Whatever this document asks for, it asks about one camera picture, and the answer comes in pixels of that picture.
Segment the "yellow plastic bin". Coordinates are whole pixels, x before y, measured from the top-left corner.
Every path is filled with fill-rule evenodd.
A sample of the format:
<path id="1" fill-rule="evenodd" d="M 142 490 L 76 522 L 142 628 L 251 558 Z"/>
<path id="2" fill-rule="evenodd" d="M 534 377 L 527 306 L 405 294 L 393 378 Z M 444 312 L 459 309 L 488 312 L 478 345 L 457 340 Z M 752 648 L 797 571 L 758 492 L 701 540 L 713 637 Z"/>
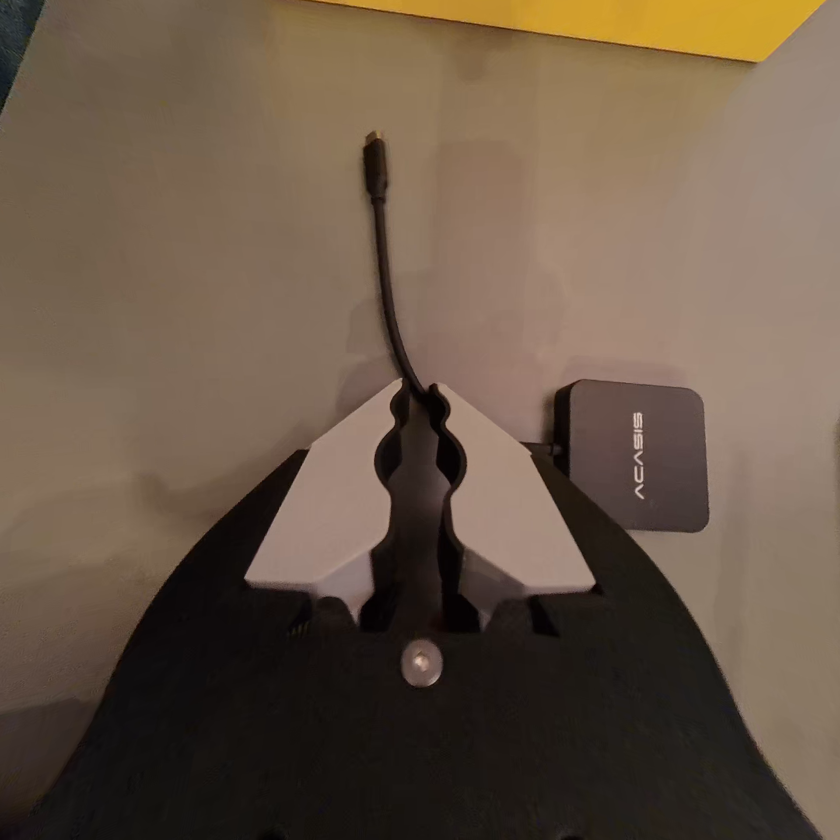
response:
<path id="1" fill-rule="evenodd" d="M 331 5 L 757 64 L 823 1 L 331 1 Z"/>

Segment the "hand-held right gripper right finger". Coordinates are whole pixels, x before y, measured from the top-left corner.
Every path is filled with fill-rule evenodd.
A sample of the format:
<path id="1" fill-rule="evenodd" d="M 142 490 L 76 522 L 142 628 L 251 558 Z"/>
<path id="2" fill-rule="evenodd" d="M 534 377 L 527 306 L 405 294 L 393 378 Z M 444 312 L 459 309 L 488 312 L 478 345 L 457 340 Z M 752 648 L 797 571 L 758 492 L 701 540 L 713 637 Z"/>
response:
<path id="1" fill-rule="evenodd" d="M 427 399 L 448 482 L 437 540 L 447 629 L 478 632 L 503 602 L 590 592 L 595 577 L 531 451 L 448 386 Z"/>

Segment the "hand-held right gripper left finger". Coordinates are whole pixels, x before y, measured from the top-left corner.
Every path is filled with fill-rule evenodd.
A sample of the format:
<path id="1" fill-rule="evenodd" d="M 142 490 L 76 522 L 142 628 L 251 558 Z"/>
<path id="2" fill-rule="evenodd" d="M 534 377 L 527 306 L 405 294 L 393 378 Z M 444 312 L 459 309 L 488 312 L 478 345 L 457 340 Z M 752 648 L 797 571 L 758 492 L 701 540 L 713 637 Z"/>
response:
<path id="1" fill-rule="evenodd" d="M 380 623 L 395 582 L 390 481 L 410 402 L 394 381 L 314 441 L 245 573 L 250 587 L 336 599 L 355 623 Z"/>

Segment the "black USB hub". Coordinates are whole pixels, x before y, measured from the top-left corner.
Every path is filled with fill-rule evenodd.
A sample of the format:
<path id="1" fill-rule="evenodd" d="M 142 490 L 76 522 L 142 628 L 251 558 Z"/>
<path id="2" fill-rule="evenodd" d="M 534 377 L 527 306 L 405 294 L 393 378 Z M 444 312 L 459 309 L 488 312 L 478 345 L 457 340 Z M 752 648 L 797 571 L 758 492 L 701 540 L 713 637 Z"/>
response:
<path id="1" fill-rule="evenodd" d="M 554 397 L 555 465 L 625 530 L 709 522 L 704 403 L 680 386 L 580 379 Z"/>

